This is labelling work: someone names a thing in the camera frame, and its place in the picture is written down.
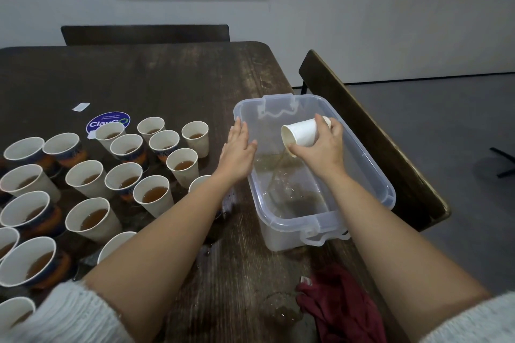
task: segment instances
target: chair backrest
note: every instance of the chair backrest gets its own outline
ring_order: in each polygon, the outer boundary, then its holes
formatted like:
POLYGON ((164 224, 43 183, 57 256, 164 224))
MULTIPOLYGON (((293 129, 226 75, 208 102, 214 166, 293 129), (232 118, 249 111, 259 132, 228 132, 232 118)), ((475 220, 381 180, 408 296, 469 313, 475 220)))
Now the chair backrest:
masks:
POLYGON ((383 170, 396 191, 392 211, 397 216, 422 231, 451 215, 448 204, 315 51, 307 53, 299 74, 312 93, 335 108, 383 170))
POLYGON ((69 46, 230 41, 226 24, 63 26, 61 33, 69 46))

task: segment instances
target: floor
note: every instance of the floor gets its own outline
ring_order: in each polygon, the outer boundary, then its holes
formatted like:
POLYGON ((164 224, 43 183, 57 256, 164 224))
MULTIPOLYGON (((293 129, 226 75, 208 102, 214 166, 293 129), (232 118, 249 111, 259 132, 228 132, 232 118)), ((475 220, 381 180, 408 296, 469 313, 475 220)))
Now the floor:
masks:
POLYGON ((493 294, 515 289, 515 74, 348 86, 452 208, 423 232, 493 294))

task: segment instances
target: person's left hand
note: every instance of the person's left hand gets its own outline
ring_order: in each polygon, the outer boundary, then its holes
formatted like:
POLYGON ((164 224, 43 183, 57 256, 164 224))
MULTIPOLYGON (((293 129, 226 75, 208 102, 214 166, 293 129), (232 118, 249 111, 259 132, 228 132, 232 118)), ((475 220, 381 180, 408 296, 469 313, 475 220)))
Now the person's left hand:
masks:
POLYGON ((249 142, 249 129, 246 122, 236 118, 231 126, 227 142, 223 145, 220 162, 215 174, 223 176, 230 184, 246 178, 252 171, 252 162, 258 149, 256 140, 249 142))

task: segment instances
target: red cloth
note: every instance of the red cloth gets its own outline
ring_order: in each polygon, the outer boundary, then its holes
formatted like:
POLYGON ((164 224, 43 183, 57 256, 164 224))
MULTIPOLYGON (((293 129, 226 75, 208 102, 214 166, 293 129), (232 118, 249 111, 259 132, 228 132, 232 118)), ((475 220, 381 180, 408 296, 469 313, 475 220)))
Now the red cloth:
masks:
POLYGON ((316 272, 312 285, 299 283, 297 303, 316 321, 322 343, 386 343, 381 314, 352 278, 337 264, 316 272))

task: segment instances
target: white wall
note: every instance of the white wall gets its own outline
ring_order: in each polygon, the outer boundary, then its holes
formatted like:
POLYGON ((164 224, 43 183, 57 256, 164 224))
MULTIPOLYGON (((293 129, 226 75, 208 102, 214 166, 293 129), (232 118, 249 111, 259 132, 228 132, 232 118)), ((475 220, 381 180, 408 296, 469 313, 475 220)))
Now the white wall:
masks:
POLYGON ((515 0, 0 0, 0 47, 64 45, 63 25, 227 23, 293 86, 316 50, 343 81, 515 71, 515 0))

